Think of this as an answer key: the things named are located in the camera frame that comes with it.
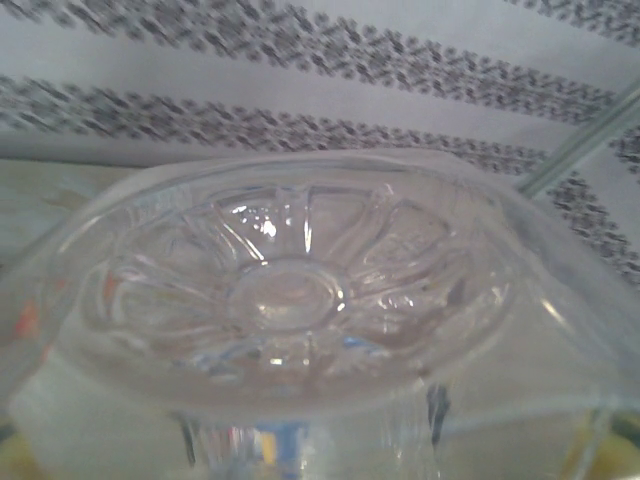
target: clear glass bowl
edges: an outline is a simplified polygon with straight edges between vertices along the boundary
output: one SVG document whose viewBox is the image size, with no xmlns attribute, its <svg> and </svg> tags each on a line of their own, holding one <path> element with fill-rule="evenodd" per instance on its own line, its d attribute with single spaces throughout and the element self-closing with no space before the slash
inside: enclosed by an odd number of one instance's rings
<svg viewBox="0 0 640 480">
<path fill-rule="evenodd" d="M 640 474 L 634 293 L 442 154 L 148 170 L 0 286 L 0 400 L 50 478 Z"/>
</svg>

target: patterned fabric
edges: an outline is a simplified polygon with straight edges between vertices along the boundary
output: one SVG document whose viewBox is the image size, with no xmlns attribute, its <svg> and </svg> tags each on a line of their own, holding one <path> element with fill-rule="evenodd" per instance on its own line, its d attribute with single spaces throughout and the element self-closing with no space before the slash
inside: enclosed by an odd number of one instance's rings
<svg viewBox="0 0 640 480">
<path fill-rule="evenodd" d="M 611 221 L 606 207 L 580 174 L 573 172 L 548 194 L 571 230 L 640 289 L 640 255 L 631 250 L 629 239 Z"/>
<path fill-rule="evenodd" d="M 636 0 L 504 0 L 540 15 L 640 47 L 640 4 Z"/>
<path fill-rule="evenodd" d="M 514 181 L 640 77 L 636 0 L 0 5 L 0 156 L 420 147 Z M 639 128 L 543 195 L 632 284 Z"/>
<path fill-rule="evenodd" d="M 3 0 L 18 19 L 51 17 L 64 28 L 125 34 L 134 41 L 188 46 L 221 57 L 313 72 L 407 92 L 579 124 L 608 106 L 603 91 L 532 68 L 391 30 L 331 20 L 304 8 L 263 1 Z"/>
<path fill-rule="evenodd" d="M 57 134 L 225 145 L 257 151 L 353 148 L 430 148 L 453 153 L 496 173 L 519 175 L 545 158 L 543 151 L 306 115 L 246 110 L 220 103 L 176 102 L 135 93 L 0 76 L 0 126 Z"/>
<path fill-rule="evenodd" d="M 616 157 L 628 166 L 629 172 L 640 183 L 640 125 L 627 130 L 622 137 L 612 141 L 610 147 L 615 149 Z"/>
</svg>

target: black pattern stripe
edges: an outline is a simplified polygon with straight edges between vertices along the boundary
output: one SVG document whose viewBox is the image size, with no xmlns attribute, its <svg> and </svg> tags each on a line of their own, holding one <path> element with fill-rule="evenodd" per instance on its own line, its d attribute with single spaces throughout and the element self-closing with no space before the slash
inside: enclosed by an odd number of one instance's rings
<svg viewBox="0 0 640 480">
<path fill-rule="evenodd" d="M 640 47 L 637 0 L 504 0 L 630 47 Z"/>
<path fill-rule="evenodd" d="M 611 221 L 607 209 L 577 172 L 549 192 L 562 217 L 593 250 L 631 285 L 640 289 L 640 255 Z"/>
<path fill-rule="evenodd" d="M 612 141 L 609 146 L 615 150 L 618 159 L 626 164 L 629 172 L 640 183 L 640 125 L 627 130 L 622 137 Z"/>
<path fill-rule="evenodd" d="M 512 175 L 545 159 L 541 150 L 473 139 L 2 76 L 0 128 L 262 151 L 421 147 Z"/>
<path fill-rule="evenodd" d="M 321 75 L 580 124 L 614 93 L 399 32 L 271 0 L 0 0 L 18 19 L 83 25 Z"/>
</svg>

